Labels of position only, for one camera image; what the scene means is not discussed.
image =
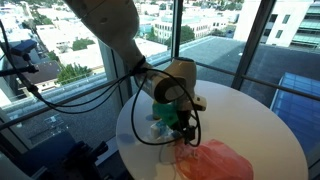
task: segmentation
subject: round white table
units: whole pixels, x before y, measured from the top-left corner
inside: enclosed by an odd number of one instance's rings
[[[232,88],[197,81],[196,94],[207,99],[207,110],[199,112],[202,142],[217,139],[245,157],[257,180],[307,180],[308,169],[302,148],[291,130],[267,107]],[[175,171],[172,146],[148,146],[134,136],[130,114],[134,97],[118,117],[116,139],[121,158],[139,180],[180,179]],[[153,100],[140,93],[135,107],[135,126],[148,140]]]

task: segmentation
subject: green object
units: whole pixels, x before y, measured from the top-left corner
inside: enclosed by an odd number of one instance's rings
[[[171,128],[173,124],[178,122],[178,116],[173,104],[154,103],[152,105],[153,113],[159,116],[162,121]]]

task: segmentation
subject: white table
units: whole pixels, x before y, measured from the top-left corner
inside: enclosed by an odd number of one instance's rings
[[[207,110],[199,112],[202,141],[217,139],[245,157],[253,166],[254,179],[308,179],[300,144],[267,107],[244,93],[216,83],[197,81],[195,91],[207,99]],[[124,164],[137,180],[180,179],[175,171],[172,147],[147,146],[135,138],[130,123],[133,99],[123,107],[116,129]],[[152,102],[147,94],[140,93],[135,109],[135,125],[140,137],[146,137],[154,123]]]

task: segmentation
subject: city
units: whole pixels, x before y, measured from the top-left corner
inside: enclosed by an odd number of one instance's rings
[[[137,46],[151,64],[169,59],[173,1],[134,2],[140,19],[140,28],[135,37]],[[259,5],[260,1],[255,0],[184,1],[180,56],[199,63],[198,79],[231,86],[231,75],[213,71],[201,64],[231,73],[237,71]],[[27,39],[37,42],[37,47],[30,52],[30,56],[32,63],[40,71],[25,75],[46,98],[61,100],[68,94],[77,94],[109,81],[106,78],[106,65],[99,40],[63,1],[21,1],[17,4],[11,1],[1,6],[1,21],[6,28],[10,45],[14,47]],[[269,83],[281,84],[285,73],[296,74],[306,77],[310,82],[315,80],[312,86],[314,95],[320,96],[320,86],[317,85],[320,81],[319,57],[320,2],[278,1],[264,27],[248,75]],[[17,66],[25,65],[19,64],[21,58],[15,57],[15,60]],[[75,72],[72,76],[64,75],[64,70],[75,71],[76,67],[81,72]],[[5,58],[0,61],[0,70],[9,68],[11,66]],[[304,92],[304,86],[298,87],[298,90]],[[277,102],[275,88],[245,81],[241,91],[270,108]],[[101,92],[99,90],[73,103],[85,102]],[[15,76],[0,77],[0,99],[0,107],[11,120],[45,106],[32,97]],[[66,130],[76,140],[84,140],[96,146],[101,140],[110,139],[115,134],[117,114],[112,104],[112,100],[107,101],[95,111],[79,116],[50,110],[15,125],[14,128],[31,147]],[[316,109],[313,109],[314,119],[319,120],[319,102],[313,104]],[[91,106],[93,105],[77,108],[77,111]],[[312,127],[317,130],[312,136],[300,132],[299,127],[292,122],[287,125],[293,132],[303,134],[297,137],[301,144],[308,147],[304,148],[306,154],[320,141],[316,137],[319,135],[317,125]]]

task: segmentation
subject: red plastic bag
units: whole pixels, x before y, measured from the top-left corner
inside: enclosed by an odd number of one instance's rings
[[[176,169],[184,180],[252,180],[252,165],[217,140],[194,148],[183,143],[175,147]]]

